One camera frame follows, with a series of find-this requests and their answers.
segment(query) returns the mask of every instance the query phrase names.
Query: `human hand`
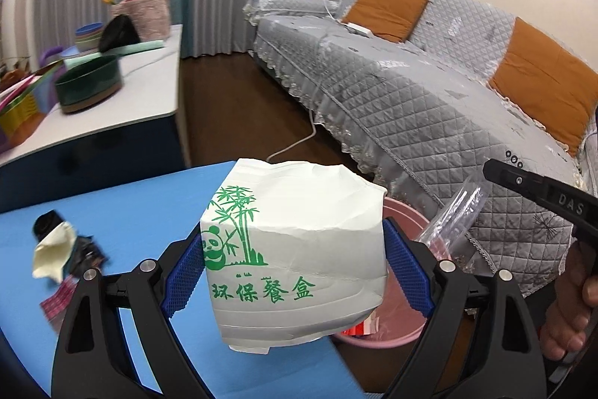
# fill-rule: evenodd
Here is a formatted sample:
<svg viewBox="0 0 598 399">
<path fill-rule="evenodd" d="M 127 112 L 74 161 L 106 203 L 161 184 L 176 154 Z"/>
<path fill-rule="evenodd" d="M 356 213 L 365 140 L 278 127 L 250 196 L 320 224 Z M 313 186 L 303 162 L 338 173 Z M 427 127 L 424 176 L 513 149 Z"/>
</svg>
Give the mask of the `human hand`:
<svg viewBox="0 0 598 399">
<path fill-rule="evenodd" d="M 565 272 L 557 278 L 554 289 L 557 299 L 546 311 L 540 347 L 546 358 L 558 361 L 565 353 L 584 347 L 584 329 L 591 309 L 598 306 L 598 276 L 588 277 L 579 243 L 569 249 Z"/>
</svg>

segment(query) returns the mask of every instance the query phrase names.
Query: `blue tabletop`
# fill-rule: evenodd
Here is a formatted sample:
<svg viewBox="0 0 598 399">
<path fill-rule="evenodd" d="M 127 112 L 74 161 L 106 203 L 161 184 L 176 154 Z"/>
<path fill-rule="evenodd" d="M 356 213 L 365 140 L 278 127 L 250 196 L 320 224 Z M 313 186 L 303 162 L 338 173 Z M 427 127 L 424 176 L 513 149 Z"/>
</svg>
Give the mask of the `blue tabletop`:
<svg viewBox="0 0 598 399">
<path fill-rule="evenodd" d="M 127 272 L 145 258 L 158 258 L 171 241 L 186 238 L 233 165 L 194 168 L 0 215 L 0 328 L 46 392 L 58 337 L 40 303 L 56 285 L 31 276 L 35 219 L 56 209 L 81 235 L 94 236 L 110 258 L 105 273 Z M 130 311 L 121 310 L 121 316 L 141 382 L 159 391 Z M 171 323 L 216 399 L 364 398 L 327 338 L 272 348 L 268 355 L 228 349 L 213 317 L 205 275 Z"/>
</svg>

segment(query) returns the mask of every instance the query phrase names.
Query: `green bamboo print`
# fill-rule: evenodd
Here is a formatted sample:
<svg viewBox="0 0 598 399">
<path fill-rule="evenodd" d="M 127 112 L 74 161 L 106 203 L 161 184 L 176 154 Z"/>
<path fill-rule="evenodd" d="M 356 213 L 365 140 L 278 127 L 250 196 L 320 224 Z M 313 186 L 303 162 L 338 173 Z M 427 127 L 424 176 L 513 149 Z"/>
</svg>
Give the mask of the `green bamboo print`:
<svg viewBox="0 0 598 399">
<path fill-rule="evenodd" d="M 210 200 L 207 207 L 214 207 L 216 212 L 214 220 L 218 224 L 230 221 L 234 226 L 234 230 L 232 232 L 225 231 L 225 239 L 222 238 L 218 226 L 210 226 L 207 231 L 201 231 L 202 234 L 208 234 L 203 241 L 203 255 L 206 267 L 209 270 L 218 271 L 225 266 L 267 265 L 261 253 L 257 253 L 251 247 L 251 241 L 249 240 L 247 216 L 253 222 L 253 215 L 259 212 L 258 209 L 250 206 L 253 202 L 255 202 L 255 197 L 252 195 L 251 190 L 238 186 L 221 187 L 214 195 L 214 198 Z M 239 249 L 239 246 L 234 243 L 237 238 L 243 248 L 243 260 L 227 262 L 227 258 L 237 257 L 236 250 Z"/>
</svg>

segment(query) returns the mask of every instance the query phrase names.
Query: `gray quilted sofa cover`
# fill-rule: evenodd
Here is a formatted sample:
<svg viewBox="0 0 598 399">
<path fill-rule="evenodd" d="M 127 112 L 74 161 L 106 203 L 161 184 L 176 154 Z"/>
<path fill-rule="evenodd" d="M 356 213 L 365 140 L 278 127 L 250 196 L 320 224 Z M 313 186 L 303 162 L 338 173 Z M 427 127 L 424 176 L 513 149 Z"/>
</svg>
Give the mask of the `gray quilted sofa cover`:
<svg viewBox="0 0 598 399">
<path fill-rule="evenodd" d="M 355 1 L 249 0 L 244 12 L 258 27 L 255 54 L 390 196 L 431 219 L 488 158 L 587 190 L 579 161 L 486 86 L 513 15 L 430 0 L 409 41 L 394 44 L 339 24 Z M 467 235 L 479 267 L 470 270 L 506 268 L 533 293 L 557 275 L 570 234 L 561 218 L 494 185 Z"/>
</svg>

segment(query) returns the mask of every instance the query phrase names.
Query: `brown wooden floor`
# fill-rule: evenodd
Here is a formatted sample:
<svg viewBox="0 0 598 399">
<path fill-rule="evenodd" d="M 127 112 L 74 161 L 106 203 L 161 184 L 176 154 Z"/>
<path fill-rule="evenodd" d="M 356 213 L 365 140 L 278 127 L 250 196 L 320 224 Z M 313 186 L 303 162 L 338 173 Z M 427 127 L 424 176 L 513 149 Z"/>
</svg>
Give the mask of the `brown wooden floor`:
<svg viewBox="0 0 598 399">
<path fill-rule="evenodd" d="M 246 53 L 181 61 L 193 166 L 265 160 L 312 132 L 307 111 Z M 351 157 L 321 126 L 312 139 L 272 160 L 345 164 Z"/>
</svg>

